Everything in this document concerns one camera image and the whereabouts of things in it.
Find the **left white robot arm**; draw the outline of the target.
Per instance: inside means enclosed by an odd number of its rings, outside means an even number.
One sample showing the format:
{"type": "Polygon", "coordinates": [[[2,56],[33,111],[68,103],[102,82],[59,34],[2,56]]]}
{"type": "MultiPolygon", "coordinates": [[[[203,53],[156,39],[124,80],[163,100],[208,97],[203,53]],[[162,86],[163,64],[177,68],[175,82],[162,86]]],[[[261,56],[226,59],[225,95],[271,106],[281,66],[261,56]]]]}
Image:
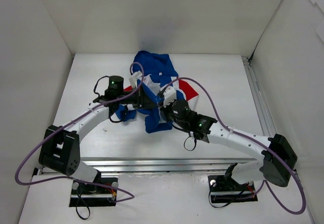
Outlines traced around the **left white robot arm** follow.
{"type": "Polygon", "coordinates": [[[136,72],[130,77],[131,89],[124,90],[124,79],[110,76],[108,88],[90,104],[89,109],[65,126],[51,125],[45,132],[38,162],[67,178],[83,181],[83,188],[93,194],[101,188],[101,172],[80,159],[80,143],[94,128],[117,115],[116,123],[130,119],[137,109],[156,108],[154,95],[143,89],[145,77],[136,72]]]}

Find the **blue white red jacket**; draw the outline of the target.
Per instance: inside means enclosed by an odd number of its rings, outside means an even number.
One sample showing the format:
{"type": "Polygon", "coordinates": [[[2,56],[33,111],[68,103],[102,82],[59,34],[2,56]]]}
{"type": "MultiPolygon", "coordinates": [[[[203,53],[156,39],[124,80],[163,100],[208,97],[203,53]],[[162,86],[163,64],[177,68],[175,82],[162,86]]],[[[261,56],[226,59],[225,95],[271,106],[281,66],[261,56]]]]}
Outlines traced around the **blue white red jacket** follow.
{"type": "MultiPolygon", "coordinates": [[[[163,86],[179,76],[168,54],[139,51],[134,61],[139,62],[144,69],[142,87],[150,88],[156,95],[163,86]]],[[[146,133],[155,133],[172,129],[172,126],[162,119],[158,108],[134,109],[132,106],[120,105],[115,114],[120,120],[125,122],[134,119],[137,113],[145,115],[146,133]]]]}

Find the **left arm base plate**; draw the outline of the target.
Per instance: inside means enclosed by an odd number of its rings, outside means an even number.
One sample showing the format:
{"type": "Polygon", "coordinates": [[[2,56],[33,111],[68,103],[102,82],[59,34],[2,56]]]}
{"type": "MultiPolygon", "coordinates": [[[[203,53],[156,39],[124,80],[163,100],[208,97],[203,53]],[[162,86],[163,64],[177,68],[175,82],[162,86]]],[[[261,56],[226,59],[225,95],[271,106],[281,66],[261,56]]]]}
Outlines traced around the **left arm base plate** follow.
{"type": "Polygon", "coordinates": [[[116,206],[117,191],[73,181],[69,207],[112,207],[116,206]]]}

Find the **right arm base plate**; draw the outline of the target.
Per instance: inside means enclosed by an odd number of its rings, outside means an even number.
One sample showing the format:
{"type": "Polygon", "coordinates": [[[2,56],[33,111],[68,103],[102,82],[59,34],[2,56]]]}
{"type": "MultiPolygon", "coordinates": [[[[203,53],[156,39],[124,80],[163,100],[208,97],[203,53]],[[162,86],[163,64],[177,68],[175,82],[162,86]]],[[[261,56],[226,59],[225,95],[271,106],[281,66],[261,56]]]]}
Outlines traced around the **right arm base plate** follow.
{"type": "Polygon", "coordinates": [[[213,208],[225,208],[233,203],[257,202],[257,193],[252,181],[239,184],[223,175],[208,175],[209,204],[213,208]]]}

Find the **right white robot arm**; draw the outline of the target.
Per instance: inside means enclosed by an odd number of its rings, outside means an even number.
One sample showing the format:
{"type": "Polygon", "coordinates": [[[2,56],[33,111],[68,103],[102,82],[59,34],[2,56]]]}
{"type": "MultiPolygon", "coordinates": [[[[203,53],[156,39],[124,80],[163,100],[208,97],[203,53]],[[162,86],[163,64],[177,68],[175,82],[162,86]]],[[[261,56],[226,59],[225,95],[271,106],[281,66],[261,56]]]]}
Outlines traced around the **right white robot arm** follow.
{"type": "Polygon", "coordinates": [[[215,118],[191,110],[184,99],[158,105],[167,121],[176,123],[195,141],[224,145],[254,158],[252,162],[234,163],[228,168],[224,176],[227,188],[234,190],[256,180],[267,180],[279,187],[288,186],[298,157],[284,136],[267,137],[227,130],[215,118]]]}

